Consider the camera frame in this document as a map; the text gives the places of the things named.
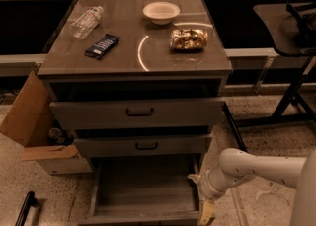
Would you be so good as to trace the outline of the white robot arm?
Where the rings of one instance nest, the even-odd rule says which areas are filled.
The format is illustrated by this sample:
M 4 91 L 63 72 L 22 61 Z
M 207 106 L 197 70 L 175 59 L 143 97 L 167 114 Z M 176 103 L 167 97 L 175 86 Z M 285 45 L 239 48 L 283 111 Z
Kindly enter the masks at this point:
M 230 188 L 261 177 L 296 190 L 289 226 L 316 226 L 316 151 L 307 158 L 256 156 L 236 148 L 223 150 L 218 164 L 189 174 L 199 194 L 198 226 L 209 223 L 215 201 Z

